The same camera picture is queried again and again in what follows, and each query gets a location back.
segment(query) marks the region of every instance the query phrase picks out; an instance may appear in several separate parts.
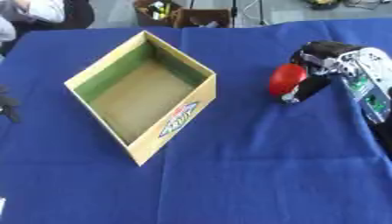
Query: box wall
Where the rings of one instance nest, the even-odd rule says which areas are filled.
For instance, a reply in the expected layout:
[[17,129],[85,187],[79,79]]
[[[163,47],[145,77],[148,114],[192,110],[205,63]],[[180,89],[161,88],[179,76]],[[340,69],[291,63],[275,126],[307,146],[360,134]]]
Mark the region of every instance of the box wall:
[[[171,112],[162,117],[158,122],[145,131],[135,142],[128,146],[128,153],[135,159],[138,165],[143,165],[152,155],[164,146],[173,136],[182,130],[203,108],[205,108],[216,96],[216,76],[212,75],[199,87],[192,91],[181,103],[174,107]],[[197,102],[197,108],[192,112],[187,121],[170,134],[160,136],[172,115],[184,105]]]

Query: blue tablecloth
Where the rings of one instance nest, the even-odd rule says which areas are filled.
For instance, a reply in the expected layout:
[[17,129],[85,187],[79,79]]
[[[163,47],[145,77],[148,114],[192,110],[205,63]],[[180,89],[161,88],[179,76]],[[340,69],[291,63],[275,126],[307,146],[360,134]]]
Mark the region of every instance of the blue tablecloth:
[[392,55],[392,19],[151,28],[218,74],[217,99],[137,167],[63,82],[141,29],[34,32],[0,66],[0,223],[390,224],[392,169],[341,83],[294,106],[267,91],[303,43]]

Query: person's hand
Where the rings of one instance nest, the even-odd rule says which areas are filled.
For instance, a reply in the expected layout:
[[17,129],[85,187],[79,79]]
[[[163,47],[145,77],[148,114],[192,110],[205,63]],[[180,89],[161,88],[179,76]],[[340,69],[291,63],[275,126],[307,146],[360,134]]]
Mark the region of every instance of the person's hand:
[[23,11],[28,11],[31,0],[14,0],[15,3],[19,6]]

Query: box bottom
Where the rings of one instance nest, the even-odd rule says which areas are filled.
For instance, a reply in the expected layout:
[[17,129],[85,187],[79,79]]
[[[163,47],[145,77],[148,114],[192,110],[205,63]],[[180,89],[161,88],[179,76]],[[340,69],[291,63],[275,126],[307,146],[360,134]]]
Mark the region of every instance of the box bottom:
[[91,101],[90,106],[130,144],[193,90],[165,66],[149,59]]

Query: cardboard box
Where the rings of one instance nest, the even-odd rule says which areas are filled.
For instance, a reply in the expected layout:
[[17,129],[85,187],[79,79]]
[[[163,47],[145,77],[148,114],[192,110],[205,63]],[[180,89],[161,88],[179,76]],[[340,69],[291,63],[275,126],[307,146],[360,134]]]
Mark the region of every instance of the cardboard box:
[[215,77],[142,31],[65,85],[142,165],[215,98]]

